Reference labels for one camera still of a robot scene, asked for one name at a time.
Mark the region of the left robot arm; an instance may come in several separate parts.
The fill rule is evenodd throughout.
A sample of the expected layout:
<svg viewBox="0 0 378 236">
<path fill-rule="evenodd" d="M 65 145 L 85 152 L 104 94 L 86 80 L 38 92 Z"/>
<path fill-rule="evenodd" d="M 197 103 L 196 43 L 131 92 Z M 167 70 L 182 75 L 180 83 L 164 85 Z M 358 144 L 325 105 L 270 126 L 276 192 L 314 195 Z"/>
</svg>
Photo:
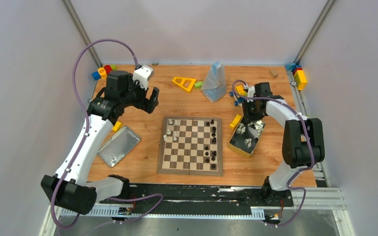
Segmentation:
<svg viewBox="0 0 378 236">
<path fill-rule="evenodd" d="M 41 187 L 54 205 L 86 215 L 95 203 L 110 197 L 119 203 L 130 199 L 127 178 L 109 175 L 103 180 L 87 182 L 88 174 L 102 142 L 125 108 L 133 106 L 151 114 L 158 105 L 158 88 L 153 88 L 150 98 L 146 98 L 153 74 L 153 69 L 146 65 L 133 73 L 122 70 L 108 73 L 106 87 L 89 103 L 72 150 L 55 174 L 45 175 L 41 181 Z"/>
</svg>

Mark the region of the yellow tin with chess pieces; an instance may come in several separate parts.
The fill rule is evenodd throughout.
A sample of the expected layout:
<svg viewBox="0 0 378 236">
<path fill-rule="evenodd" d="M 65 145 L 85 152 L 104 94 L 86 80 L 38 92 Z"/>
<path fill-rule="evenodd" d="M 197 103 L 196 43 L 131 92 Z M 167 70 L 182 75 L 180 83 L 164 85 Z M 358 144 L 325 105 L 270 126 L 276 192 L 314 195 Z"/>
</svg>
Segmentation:
<svg viewBox="0 0 378 236">
<path fill-rule="evenodd" d="M 262 120 L 240 122 L 227 147 L 242 157 L 250 158 L 259 143 L 265 125 L 266 123 Z"/>
</svg>

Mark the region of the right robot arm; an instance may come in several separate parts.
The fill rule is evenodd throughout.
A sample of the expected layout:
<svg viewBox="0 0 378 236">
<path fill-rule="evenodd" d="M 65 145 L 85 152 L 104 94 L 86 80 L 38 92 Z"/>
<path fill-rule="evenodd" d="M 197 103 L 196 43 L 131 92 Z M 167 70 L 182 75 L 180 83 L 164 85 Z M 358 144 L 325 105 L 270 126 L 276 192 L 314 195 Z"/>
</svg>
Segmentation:
<svg viewBox="0 0 378 236">
<path fill-rule="evenodd" d="M 322 122 L 308 118 L 287 104 L 280 95 L 271 92 L 268 82 L 246 88 L 243 102 L 246 120 L 272 117 L 283 127 L 282 157 L 277 170 L 268 176 L 262 187 L 261 198 L 274 205 L 291 190 L 291 183 L 304 171 L 325 158 Z"/>
</svg>

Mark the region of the wooden chess board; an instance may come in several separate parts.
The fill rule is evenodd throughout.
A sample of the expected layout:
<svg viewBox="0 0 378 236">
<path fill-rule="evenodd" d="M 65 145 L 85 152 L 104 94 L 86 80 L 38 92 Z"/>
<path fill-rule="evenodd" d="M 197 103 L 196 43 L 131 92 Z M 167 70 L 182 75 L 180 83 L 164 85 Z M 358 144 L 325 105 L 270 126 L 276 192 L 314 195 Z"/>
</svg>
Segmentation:
<svg viewBox="0 0 378 236">
<path fill-rule="evenodd" d="M 223 175 L 222 119 L 165 116 L 157 172 L 192 176 Z"/>
</svg>

